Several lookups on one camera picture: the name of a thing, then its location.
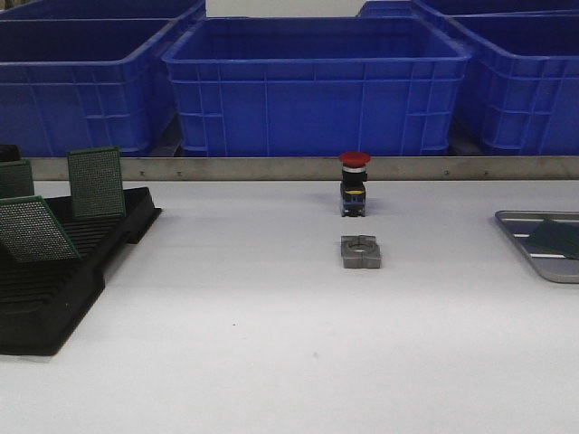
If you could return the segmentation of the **foremost green circuit board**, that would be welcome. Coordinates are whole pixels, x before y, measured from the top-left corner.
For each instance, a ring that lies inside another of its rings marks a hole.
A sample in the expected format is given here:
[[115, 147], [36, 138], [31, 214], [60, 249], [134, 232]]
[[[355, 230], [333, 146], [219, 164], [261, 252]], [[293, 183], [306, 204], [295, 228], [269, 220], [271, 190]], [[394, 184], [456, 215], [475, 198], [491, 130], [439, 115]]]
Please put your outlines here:
[[527, 244], [578, 259], [578, 227], [551, 220], [541, 221], [527, 238]]

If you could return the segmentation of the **upright green circuit board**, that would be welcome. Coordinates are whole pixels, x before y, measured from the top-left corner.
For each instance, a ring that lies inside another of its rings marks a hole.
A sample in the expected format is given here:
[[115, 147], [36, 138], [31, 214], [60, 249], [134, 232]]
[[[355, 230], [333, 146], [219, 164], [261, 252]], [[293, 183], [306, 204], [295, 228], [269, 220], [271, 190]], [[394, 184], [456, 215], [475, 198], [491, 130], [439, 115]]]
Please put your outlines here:
[[116, 146], [67, 154], [72, 215], [77, 220], [126, 215], [120, 152]]

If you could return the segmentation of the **grey metal tray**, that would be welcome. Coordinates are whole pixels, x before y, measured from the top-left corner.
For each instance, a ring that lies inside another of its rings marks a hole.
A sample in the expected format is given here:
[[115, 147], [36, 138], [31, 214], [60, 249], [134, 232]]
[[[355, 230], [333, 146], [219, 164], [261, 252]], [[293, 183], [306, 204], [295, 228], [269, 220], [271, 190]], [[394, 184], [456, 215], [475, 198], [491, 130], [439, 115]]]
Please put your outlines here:
[[561, 254], [527, 244], [529, 234], [543, 220], [578, 227], [578, 212], [498, 211], [495, 218], [501, 230], [539, 276], [555, 283], [578, 283], [578, 259], [568, 259]]

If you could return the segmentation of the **front leaning green circuit board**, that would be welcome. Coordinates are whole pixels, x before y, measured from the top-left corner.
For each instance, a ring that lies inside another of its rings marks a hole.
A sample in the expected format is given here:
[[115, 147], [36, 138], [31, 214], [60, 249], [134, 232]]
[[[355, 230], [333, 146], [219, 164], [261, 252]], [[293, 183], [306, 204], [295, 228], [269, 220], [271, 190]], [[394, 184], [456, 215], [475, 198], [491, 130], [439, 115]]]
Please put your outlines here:
[[1, 200], [1, 245], [19, 263], [81, 256], [40, 195]]

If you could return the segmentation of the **black slotted board rack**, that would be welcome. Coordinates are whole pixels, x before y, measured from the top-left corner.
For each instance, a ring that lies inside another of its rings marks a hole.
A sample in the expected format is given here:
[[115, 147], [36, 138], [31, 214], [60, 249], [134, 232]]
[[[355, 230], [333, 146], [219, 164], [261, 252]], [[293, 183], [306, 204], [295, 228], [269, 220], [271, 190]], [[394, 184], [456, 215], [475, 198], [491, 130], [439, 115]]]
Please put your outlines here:
[[[1, 163], [26, 160], [5, 146]], [[146, 187], [123, 186], [126, 215], [77, 220], [69, 195], [48, 203], [78, 259], [16, 262], [1, 245], [1, 353], [52, 356], [59, 352], [105, 288], [104, 271], [129, 244], [137, 244], [161, 213]]]

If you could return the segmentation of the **rear left green circuit board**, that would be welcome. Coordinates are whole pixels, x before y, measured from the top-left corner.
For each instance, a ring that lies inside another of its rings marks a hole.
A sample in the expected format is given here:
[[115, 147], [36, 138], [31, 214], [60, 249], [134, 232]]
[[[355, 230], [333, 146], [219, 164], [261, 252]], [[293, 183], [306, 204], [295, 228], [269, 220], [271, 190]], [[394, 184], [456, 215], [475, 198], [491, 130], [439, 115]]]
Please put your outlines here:
[[33, 172], [28, 160], [1, 163], [0, 196], [2, 199], [34, 195]]

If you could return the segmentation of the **red emergency stop button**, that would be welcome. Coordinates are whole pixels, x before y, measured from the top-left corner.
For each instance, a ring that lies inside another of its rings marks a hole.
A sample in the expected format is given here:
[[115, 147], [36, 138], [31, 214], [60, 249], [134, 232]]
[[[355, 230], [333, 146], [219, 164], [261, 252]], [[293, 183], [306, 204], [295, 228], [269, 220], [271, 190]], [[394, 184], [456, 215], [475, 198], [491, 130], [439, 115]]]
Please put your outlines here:
[[365, 152], [347, 151], [338, 159], [342, 163], [341, 216], [365, 217], [366, 165], [371, 161], [371, 156]]

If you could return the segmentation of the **grey metal mounting block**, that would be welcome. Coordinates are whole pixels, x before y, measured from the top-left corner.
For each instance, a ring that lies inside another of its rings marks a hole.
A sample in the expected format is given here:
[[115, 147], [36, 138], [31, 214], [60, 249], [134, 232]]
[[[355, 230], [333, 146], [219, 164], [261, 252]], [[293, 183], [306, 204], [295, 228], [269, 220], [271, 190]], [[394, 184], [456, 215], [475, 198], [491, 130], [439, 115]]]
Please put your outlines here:
[[344, 235], [340, 240], [340, 252], [345, 269], [380, 269], [382, 266], [376, 236]]

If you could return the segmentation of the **centre blue plastic crate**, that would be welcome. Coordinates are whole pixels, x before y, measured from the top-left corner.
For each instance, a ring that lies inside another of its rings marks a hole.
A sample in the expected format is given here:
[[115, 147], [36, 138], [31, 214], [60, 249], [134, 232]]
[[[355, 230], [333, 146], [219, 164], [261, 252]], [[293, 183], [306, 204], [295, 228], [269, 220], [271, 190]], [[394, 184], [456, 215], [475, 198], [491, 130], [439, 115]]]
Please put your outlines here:
[[188, 155], [436, 156], [469, 55], [417, 18], [212, 18], [163, 59]]

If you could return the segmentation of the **blue plastic crate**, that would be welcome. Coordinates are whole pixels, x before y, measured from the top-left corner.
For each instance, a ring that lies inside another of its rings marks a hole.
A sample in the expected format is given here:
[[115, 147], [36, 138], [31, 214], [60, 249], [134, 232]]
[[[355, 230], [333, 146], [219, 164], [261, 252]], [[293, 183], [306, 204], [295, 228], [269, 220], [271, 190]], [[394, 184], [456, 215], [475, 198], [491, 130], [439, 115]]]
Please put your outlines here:
[[470, 52], [455, 117], [492, 156], [578, 153], [578, 17], [456, 15]]
[[177, 35], [167, 19], [2, 21], [2, 144], [146, 155], [175, 115], [162, 56]]
[[212, 18], [163, 59], [188, 155], [436, 156], [469, 55], [417, 18]]

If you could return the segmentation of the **back right blue crate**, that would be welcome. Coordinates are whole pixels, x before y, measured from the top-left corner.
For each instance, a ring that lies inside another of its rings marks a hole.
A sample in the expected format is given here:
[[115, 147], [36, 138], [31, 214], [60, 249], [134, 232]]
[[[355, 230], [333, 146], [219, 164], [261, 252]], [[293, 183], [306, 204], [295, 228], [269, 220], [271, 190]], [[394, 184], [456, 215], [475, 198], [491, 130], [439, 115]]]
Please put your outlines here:
[[577, 13], [577, 1], [366, 1], [358, 17]]

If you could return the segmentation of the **left blue plastic crate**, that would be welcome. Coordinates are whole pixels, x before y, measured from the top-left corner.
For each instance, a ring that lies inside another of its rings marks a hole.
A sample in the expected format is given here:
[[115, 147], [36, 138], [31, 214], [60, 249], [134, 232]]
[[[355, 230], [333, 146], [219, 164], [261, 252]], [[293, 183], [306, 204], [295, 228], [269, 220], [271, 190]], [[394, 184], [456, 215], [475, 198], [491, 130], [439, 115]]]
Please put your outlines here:
[[2, 144], [146, 155], [175, 115], [162, 56], [177, 35], [167, 19], [2, 21]]

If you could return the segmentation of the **right blue plastic crate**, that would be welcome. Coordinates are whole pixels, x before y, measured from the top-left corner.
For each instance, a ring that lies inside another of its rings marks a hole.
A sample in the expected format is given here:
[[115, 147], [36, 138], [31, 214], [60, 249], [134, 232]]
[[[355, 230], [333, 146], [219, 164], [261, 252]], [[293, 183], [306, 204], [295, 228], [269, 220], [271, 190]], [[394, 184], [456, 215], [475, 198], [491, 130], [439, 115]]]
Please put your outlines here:
[[578, 17], [456, 15], [470, 52], [455, 117], [492, 156], [578, 153]]

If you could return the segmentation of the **back left blue crate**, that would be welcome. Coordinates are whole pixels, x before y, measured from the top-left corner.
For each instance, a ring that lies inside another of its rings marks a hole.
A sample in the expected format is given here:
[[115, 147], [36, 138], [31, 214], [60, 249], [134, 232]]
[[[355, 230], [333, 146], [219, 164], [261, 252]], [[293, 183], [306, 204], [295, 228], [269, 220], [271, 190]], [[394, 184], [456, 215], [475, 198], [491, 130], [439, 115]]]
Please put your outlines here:
[[205, 1], [32, 1], [3, 11], [1, 20], [171, 20], [204, 12]]

